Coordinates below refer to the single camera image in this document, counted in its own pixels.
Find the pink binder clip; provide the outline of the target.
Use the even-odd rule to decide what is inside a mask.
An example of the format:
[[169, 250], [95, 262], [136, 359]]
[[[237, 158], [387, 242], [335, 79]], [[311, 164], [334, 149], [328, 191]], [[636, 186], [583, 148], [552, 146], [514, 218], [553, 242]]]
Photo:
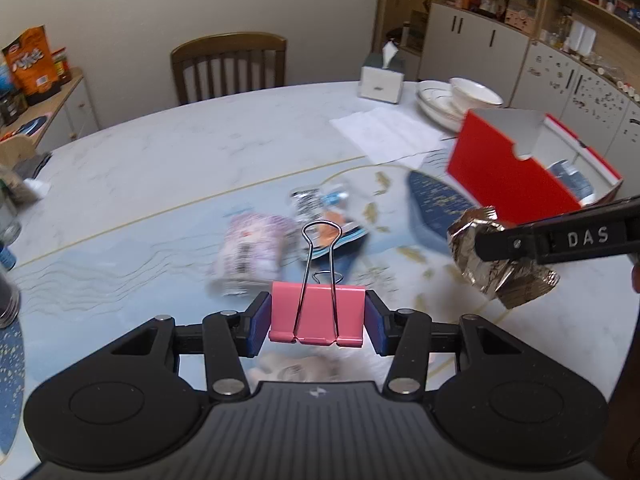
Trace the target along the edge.
[[[308, 231], [317, 226], [326, 226], [333, 235], [329, 244], [329, 270], [326, 271], [329, 281], [326, 284], [309, 281], [314, 242]], [[272, 284], [270, 340], [308, 346], [362, 346], [366, 290], [338, 282], [334, 249], [342, 235], [342, 227], [331, 220], [311, 221], [302, 227], [302, 237], [308, 245], [303, 279], [299, 283]]]

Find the pink white snack packet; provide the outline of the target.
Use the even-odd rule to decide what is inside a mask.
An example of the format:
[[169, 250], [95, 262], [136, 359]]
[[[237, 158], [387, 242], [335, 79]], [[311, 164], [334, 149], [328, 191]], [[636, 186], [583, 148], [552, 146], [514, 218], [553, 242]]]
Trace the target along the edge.
[[214, 283], [224, 295], [240, 296], [279, 281], [295, 228], [291, 218], [275, 214], [234, 216], [218, 250]]

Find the clear orange snack packet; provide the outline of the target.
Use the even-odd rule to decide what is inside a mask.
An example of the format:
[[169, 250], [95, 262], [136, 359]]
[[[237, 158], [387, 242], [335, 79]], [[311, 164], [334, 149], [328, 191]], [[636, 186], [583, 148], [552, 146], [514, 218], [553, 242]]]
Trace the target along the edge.
[[299, 229], [305, 230], [310, 242], [302, 237], [300, 251], [307, 257], [312, 246], [311, 260], [334, 256], [340, 249], [355, 247], [363, 242], [369, 231], [354, 219], [349, 206], [354, 200], [346, 183], [337, 182], [322, 186], [296, 188], [290, 194], [293, 218]]

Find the gold foil snack packet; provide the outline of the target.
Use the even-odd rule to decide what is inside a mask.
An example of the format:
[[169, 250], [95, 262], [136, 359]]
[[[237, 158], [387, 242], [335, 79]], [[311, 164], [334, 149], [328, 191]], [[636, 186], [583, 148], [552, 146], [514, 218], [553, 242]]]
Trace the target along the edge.
[[498, 299], [511, 310], [551, 292], [560, 276], [529, 257], [484, 260], [477, 247], [482, 236], [503, 234], [509, 226], [499, 220], [495, 207], [471, 208], [448, 228], [447, 242], [462, 278], [489, 300]]

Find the red white cardboard box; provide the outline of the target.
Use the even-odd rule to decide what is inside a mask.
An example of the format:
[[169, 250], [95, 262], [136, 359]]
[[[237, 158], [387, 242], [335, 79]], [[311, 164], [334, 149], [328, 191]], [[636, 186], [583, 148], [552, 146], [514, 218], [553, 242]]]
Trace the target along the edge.
[[553, 116], [536, 110], [470, 110], [447, 172], [477, 203], [514, 224], [612, 200], [623, 177]]

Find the white storage cabinets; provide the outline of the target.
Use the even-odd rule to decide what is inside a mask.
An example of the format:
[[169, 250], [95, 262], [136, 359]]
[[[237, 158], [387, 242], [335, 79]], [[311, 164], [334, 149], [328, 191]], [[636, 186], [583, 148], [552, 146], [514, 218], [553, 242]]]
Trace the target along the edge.
[[512, 107], [558, 118], [639, 192], [639, 103], [569, 55], [451, 6], [431, 6], [421, 79], [472, 79]]

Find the white paper napkin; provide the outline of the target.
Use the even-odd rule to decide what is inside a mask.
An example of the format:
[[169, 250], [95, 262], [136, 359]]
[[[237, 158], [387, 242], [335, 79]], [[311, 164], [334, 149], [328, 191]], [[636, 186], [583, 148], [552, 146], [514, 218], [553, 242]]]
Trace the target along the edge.
[[448, 150], [454, 142], [439, 128], [384, 107], [334, 118], [330, 124], [375, 165], [419, 169], [428, 155]]

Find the white porcelain bowl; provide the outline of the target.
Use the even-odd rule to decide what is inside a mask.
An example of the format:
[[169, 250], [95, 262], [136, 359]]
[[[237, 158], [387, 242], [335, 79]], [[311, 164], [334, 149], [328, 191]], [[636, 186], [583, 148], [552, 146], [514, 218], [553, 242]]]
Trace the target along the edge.
[[449, 79], [451, 101], [457, 110], [487, 110], [503, 107], [503, 99], [495, 91], [469, 79], [454, 77]]

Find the white gold-rimmed plate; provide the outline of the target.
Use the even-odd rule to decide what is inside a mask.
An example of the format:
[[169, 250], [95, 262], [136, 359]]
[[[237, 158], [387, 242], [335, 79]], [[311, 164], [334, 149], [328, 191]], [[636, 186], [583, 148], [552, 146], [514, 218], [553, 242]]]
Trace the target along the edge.
[[454, 106], [450, 83], [424, 80], [416, 87], [416, 98], [424, 114], [442, 128], [458, 134], [462, 129], [464, 114]]

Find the green white tissue box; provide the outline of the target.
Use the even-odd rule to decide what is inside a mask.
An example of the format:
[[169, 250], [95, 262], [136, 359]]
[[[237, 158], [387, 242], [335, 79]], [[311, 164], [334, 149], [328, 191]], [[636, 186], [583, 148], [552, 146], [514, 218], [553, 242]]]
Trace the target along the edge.
[[360, 70], [358, 96], [363, 99], [398, 104], [405, 81], [404, 61], [398, 47], [387, 41], [380, 53], [370, 53]]

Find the wooden dining chair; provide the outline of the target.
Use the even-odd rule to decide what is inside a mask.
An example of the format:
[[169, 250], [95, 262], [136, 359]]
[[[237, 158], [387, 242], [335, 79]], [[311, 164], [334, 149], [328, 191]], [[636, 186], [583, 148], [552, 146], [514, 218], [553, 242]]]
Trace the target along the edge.
[[281, 88], [288, 40], [271, 32], [226, 32], [180, 44], [170, 65], [178, 103]]

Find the white side cabinet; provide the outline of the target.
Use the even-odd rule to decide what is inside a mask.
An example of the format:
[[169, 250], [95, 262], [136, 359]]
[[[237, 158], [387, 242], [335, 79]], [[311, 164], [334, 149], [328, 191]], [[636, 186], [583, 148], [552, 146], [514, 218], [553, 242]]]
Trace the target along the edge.
[[79, 67], [72, 68], [72, 80], [50, 99], [30, 106], [13, 124], [1, 124], [2, 136], [26, 136], [37, 153], [52, 152], [99, 130], [85, 74]]

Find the red sauce jar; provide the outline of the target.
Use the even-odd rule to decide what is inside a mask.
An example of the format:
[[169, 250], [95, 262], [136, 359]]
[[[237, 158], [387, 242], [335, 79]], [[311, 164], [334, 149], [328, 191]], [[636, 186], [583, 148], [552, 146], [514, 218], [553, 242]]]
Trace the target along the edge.
[[66, 49], [59, 48], [58, 50], [53, 51], [52, 58], [60, 84], [67, 84], [72, 80], [73, 76], [72, 71], [70, 70], [70, 63], [68, 62]]

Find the orange snack bag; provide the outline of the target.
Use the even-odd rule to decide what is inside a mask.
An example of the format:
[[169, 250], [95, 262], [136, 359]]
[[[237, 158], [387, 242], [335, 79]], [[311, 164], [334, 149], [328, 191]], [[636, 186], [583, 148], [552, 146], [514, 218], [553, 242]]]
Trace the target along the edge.
[[61, 90], [43, 25], [24, 30], [2, 53], [28, 106], [50, 99]]

